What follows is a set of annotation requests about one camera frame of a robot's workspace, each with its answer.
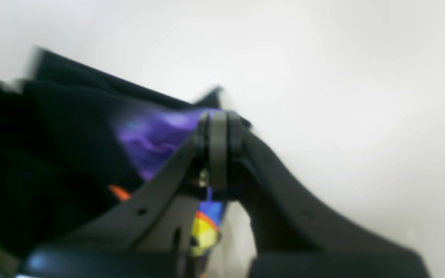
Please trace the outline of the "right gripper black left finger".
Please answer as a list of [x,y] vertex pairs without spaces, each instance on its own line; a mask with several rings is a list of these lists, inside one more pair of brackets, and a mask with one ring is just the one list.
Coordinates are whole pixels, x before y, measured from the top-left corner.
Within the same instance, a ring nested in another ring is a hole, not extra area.
[[191,252],[202,201],[226,198],[228,113],[206,112],[158,174],[131,197],[36,248],[20,278],[201,278]]

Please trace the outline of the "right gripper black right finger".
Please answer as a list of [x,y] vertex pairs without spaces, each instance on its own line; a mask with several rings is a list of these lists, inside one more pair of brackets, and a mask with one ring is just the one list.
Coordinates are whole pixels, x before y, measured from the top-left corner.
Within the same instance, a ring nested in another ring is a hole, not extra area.
[[422,258],[337,213],[228,112],[228,196],[249,215],[251,278],[428,278]]

